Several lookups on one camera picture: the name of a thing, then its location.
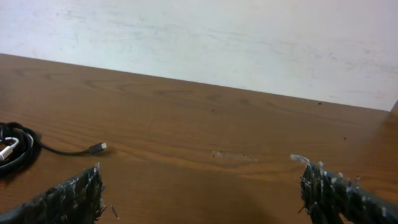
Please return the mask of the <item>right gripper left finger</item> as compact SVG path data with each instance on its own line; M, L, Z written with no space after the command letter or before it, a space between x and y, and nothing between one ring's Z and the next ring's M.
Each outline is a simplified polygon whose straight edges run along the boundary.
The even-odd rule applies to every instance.
M49 188L1 214L1 224L94 224L106 210L100 165Z

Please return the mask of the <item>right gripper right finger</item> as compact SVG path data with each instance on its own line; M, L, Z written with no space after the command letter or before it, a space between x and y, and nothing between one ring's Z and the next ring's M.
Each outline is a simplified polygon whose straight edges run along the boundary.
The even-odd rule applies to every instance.
M300 177L303 209L312 223L397 224L397 205L361 188L359 181L345 179L301 155L290 158L305 164Z

